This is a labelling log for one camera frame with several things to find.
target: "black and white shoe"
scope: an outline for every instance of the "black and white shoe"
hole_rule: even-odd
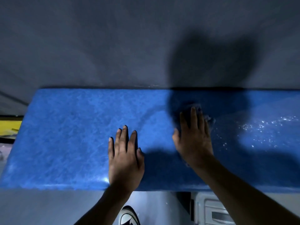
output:
[[[124,206],[119,213],[119,225],[140,225],[139,219],[130,206]]]

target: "left hand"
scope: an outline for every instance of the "left hand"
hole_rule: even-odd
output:
[[[108,143],[110,185],[118,185],[129,193],[139,186],[145,170],[141,149],[135,152],[136,137],[137,132],[133,131],[127,143],[127,126],[123,126],[117,131],[115,143],[112,137]]]

